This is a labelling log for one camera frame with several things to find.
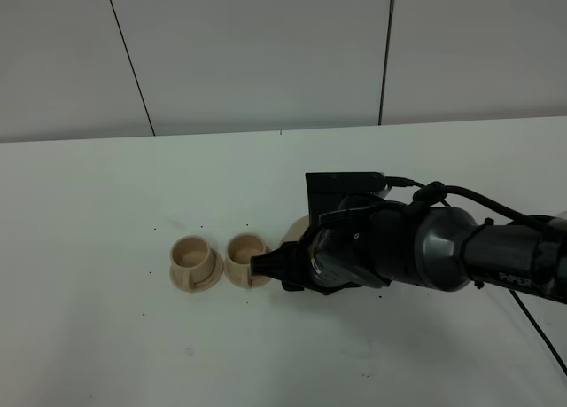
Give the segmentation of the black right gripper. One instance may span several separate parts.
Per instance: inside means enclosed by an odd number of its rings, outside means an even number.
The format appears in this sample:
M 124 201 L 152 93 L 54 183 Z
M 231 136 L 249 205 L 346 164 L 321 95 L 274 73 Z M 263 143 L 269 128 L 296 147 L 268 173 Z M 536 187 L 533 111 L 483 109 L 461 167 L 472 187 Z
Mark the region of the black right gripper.
M 404 204 L 370 193 L 350 194 L 329 212 L 309 248 L 298 241 L 254 256 L 251 273 L 281 283 L 284 291 L 333 294 L 392 282 L 425 286 L 416 267 L 422 202 Z

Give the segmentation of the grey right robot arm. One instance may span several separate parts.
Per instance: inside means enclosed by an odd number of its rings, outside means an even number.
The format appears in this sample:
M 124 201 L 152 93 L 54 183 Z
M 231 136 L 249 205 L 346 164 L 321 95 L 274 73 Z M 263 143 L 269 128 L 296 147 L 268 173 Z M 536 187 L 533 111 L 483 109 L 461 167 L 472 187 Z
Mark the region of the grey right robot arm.
M 325 295 L 392 282 L 443 292 L 472 283 L 564 303 L 566 230 L 543 217 L 478 224 L 458 207 L 348 195 L 298 240 L 253 257 L 251 272 Z

